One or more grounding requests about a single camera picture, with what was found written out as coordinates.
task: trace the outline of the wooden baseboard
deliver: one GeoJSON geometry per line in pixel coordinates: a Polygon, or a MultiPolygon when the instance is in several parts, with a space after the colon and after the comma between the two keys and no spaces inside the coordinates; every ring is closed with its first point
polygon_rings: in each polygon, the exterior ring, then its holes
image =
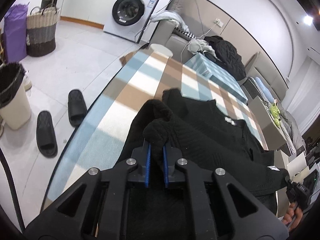
{"type": "Polygon", "coordinates": [[[61,16],[60,20],[73,22],[73,23],[79,23],[79,24],[82,24],[82,25],[87,25],[87,26],[95,27],[95,28],[102,29],[102,30],[103,30],[103,27],[104,27],[104,25],[102,25],[100,23],[94,23],[94,22],[81,20],[81,19],[76,19],[76,18],[72,18],[72,17],[66,17],[66,16],[61,16]]]}

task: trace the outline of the ceiling light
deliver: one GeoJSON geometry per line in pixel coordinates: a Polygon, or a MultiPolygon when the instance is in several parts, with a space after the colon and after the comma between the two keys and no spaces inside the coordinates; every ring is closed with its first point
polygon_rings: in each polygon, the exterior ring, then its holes
{"type": "Polygon", "coordinates": [[[303,19],[303,22],[307,25],[311,25],[312,24],[312,21],[313,21],[313,18],[310,17],[310,16],[306,16],[304,19],[303,19]]]}

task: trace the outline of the plaid tablecloth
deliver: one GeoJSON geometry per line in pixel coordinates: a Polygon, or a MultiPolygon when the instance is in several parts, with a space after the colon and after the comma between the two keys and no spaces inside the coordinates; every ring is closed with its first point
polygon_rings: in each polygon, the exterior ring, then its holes
{"type": "Polygon", "coordinates": [[[235,78],[201,53],[195,54],[187,63],[185,63],[185,65],[210,79],[219,87],[234,95],[241,102],[245,104],[248,102],[247,97],[235,78]]]}
{"type": "Polygon", "coordinates": [[[224,114],[244,119],[251,133],[268,149],[254,115],[239,99],[171,58],[149,50],[140,50],[132,57],[133,54],[122,58],[126,65],[110,81],[69,140],[52,175],[44,207],[89,168],[112,168],[142,105],[148,99],[161,99],[163,91],[170,88],[179,88],[189,98],[215,99],[224,114]]]}

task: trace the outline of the black garment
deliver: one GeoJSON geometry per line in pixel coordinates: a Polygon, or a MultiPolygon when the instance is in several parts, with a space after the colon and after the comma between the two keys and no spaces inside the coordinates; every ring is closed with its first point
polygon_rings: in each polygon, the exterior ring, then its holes
{"type": "Polygon", "coordinates": [[[241,56],[237,53],[237,49],[229,41],[225,41],[220,36],[205,37],[205,41],[214,49],[218,60],[214,60],[217,65],[228,71],[237,81],[244,79],[245,69],[241,61],[241,56]]]}
{"type": "Polygon", "coordinates": [[[118,160],[129,158],[144,138],[151,143],[151,189],[131,191],[128,239],[183,239],[188,235],[183,195],[163,190],[162,148],[166,141],[200,168],[224,168],[276,213],[275,191],[286,186],[288,172],[267,167],[274,165],[274,154],[262,149],[245,121],[227,119],[233,125],[225,118],[215,100],[183,98],[177,89],[165,91],[163,102],[148,100],[142,106],[118,160]]]}

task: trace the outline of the washing machine door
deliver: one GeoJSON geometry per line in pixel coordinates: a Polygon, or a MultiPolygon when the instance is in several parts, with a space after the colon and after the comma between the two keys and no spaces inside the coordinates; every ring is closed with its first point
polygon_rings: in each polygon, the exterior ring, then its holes
{"type": "Polygon", "coordinates": [[[112,8],[112,16],[116,23],[129,26],[137,23],[144,14],[141,0],[117,0],[112,8]]]}

